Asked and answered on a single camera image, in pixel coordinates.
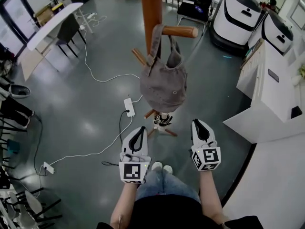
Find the white robot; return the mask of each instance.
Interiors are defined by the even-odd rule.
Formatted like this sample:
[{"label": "white robot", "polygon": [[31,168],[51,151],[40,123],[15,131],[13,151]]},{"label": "white robot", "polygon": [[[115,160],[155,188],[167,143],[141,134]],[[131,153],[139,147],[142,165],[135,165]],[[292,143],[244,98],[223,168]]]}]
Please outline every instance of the white robot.
[{"label": "white robot", "polygon": [[[192,121],[192,160],[199,171],[214,170],[221,162],[214,131],[203,121]],[[144,184],[151,158],[148,156],[147,131],[133,130],[124,140],[120,153],[120,176],[125,183]]]}]

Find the gray bag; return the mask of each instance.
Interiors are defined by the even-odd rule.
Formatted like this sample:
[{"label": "gray bag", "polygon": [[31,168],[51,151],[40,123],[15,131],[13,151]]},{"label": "gray bag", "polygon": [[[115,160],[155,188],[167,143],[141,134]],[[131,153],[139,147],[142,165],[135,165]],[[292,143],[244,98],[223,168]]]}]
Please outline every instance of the gray bag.
[{"label": "gray bag", "polygon": [[148,104],[156,111],[175,111],[186,98],[186,71],[178,43],[169,36],[171,54],[164,64],[157,53],[161,44],[164,25],[156,25],[152,32],[151,52],[141,73],[140,91]]}]

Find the electrical outlet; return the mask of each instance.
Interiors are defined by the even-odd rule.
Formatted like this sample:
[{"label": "electrical outlet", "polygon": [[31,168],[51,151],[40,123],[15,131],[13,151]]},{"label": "electrical outlet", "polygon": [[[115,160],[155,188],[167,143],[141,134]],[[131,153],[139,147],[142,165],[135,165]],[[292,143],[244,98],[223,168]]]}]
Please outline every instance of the electrical outlet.
[{"label": "electrical outlet", "polygon": [[131,98],[125,99],[124,104],[125,104],[126,110],[129,110],[129,112],[127,112],[127,116],[128,117],[135,116],[134,108],[132,105],[132,99]]},{"label": "electrical outlet", "polygon": [[51,174],[54,174],[55,172],[55,169],[46,162],[43,162],[43,168],[47,169]]}]

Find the white cabinet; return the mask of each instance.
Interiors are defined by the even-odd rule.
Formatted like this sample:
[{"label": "white cabinet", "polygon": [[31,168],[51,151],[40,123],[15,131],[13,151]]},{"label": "white cabinet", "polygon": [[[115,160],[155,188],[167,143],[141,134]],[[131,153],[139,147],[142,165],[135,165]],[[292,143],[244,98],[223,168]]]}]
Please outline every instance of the white cabinet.
[{"label": "white cabinet", "polygon": [[[291,119],[295,103],[288,63],[264,41],[244,65],[237,88],[252,99],[251,107],[224,124],[251,143],[260,143],[305,132],[305,114]],[[277,82],[268,69],[274,72]]]}]

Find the wooden coat rack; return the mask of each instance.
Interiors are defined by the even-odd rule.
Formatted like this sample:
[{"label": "wooden coat rack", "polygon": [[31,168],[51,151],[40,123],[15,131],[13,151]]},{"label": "wooden coat rack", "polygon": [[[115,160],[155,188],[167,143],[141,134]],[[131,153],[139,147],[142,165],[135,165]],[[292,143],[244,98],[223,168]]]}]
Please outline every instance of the wooden coat rack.
[{"label": "wooden coat rack", "polygon": [[[146,52],[148,55],[151,51],[152,31],[155,25],[162,24],[162,0],[142,0],[142,9],[145,29]],[[162,31],[162,35],[196,38],[198,36],[198,29],[193,26],[165,26]],[[136,48],[134,48],[132,52],[144,66],[146,64],[146,58],[143,56],[143,54]],[[156,115],[158,112],[152,109],[145,114],[144,118],[147,119],[152,114]],[[154,130],[155,128],[148,133],[148,136],[153,133]],[[164,131],[173,136],[177,136],[176,133],[168,129],[164,128]]]}]

